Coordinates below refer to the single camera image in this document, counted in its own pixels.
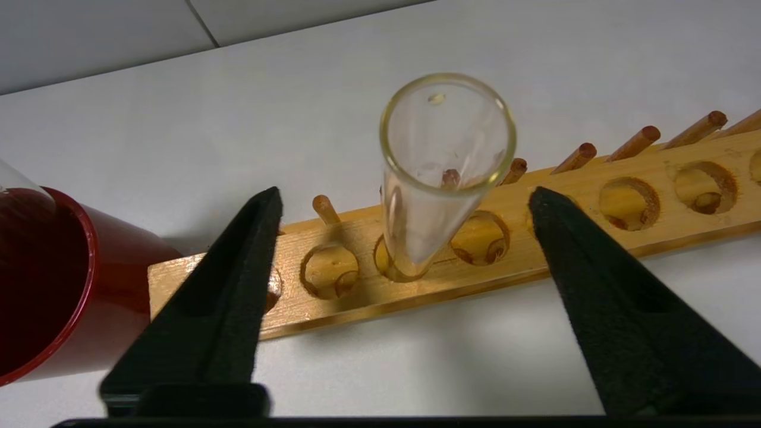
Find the red cup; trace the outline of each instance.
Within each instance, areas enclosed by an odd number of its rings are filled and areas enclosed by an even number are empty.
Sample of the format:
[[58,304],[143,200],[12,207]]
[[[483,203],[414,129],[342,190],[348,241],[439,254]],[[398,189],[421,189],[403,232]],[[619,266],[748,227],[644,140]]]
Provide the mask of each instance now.
[[150,321],[158,236],[58,190],[0,187],[0,386],[111,367]]

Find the wooden test tube rack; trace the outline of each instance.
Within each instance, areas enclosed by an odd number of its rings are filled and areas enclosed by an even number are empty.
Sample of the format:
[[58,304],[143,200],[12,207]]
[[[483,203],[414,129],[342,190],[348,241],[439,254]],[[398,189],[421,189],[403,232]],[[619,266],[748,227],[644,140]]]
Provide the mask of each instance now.
[[[646,126],[613,156],[589,143],[557,168],[526,173],[515,159],[431,270],[411,283],[383,275],[381,208],[337,215],[325,196],[320,219],[282,227],[261,337],[374,318],[548,277],[527,201],[537,186],[570,196],[637,257],[761,230],[761,110],[721,130],[711,112],[661,145]],[[151,266],[155,315],[203,254]]]

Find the wooden peg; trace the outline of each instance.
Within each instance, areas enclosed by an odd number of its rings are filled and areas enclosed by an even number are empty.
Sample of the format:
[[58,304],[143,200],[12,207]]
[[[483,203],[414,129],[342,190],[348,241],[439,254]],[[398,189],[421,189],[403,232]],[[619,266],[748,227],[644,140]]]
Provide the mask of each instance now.
[[661,137],[661,131],[655,126],[646,126],[636,133],[629,141],[624,143],[605,162],[619,161],[639,155],[642,150],[649,147]]
[[722,113],[721,111],[712,111],[711,113],[706,114],[701,120],[695,122],[691,127],[682,131],[681,134],[673,137],[671,141],[664,144],[661,150],[673,149],[674,147],[680,147],[682,145],[695,144],[714,131],[721,129],[721,127],[726,124],[726,114]]
[[523,177],[523,174],[526,174],[527,169],[528,164],[524,159],[513,159],[513,162],[510,164],[510,171],[508,171],[508,174],[505,175],[505,178],[497,185],[504,186],[506,184],[515,183],[516,181],[520,180],[521,177]]
[[587,164],[587,162],[597,156],[597,149],[594,144],[586,142],[578,147],[570,156],[568,156],[557,168],[552,170],[550,175],[560,174],[561,172],[573,171]]
[[314,211],[326,225],[337,225],[341,222],[338,214],[336,214],[336,210],[333,208],[333,204],[330,203],[330,199],[325,195],[315,196],[312,200],[312,208],[314,208]]
[[441,188],[456,190],[460,186],[460,172],[456,169],[447,169],[441,174]]
[[758,110],[723,131],[711,134],[708,139],[735,136],[737,134],[749,133],[750,131],[756,131],[758,129],[761,129],[761,110]]

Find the rack hole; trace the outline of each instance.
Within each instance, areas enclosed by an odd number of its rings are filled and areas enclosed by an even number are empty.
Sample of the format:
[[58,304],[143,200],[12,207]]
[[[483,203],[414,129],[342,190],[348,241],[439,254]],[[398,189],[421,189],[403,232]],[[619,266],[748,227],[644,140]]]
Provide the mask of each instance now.
[[649,184],[638,178],[622,177],[603,186],[600,213],[611,225],[634,232],[655,224],[661,214],[661,203]]
[[312,248],[301,264],[301,283],[307,291],[325,300],[350,293],[359,278],[357,257],[340,244]]
[[388,272],[389,257],[388,250],[386,249],[386,241],[384,240],[383,235],[381,235],[380,238],[375,241],[373,260],[375,260],[375,267],[378,269],[378,272],[388,278],[388,276],[386,276],[386,272]]
[[679,200],[701,214],[721,214],[737,202],[732,174],[713,162],[687,165],[677,173],[673,185]]
[[264,313],[269,312],[275,307],[280,296],[283,294],[283,280],[280,276],[280,271],[277,267],[272,268],[272,272],[269,274],[269,282],[267,283],[267,300],[264,308]]
[[761,186],[761,150],[750,158],[750,178]]
[[488,266],[500,261],[510,248],[510,232],[499,217],[475,211],[449,241],[454,254],[465,263]]

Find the test tube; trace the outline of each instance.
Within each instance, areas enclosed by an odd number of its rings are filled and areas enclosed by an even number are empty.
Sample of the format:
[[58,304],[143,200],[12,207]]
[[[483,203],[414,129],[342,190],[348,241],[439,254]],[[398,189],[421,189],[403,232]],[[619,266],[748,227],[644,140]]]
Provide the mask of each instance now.
[[386,276],[422,277],[439,249],[507,173],[516,146],[508,105],[456,73],[401,88],[380,121]]

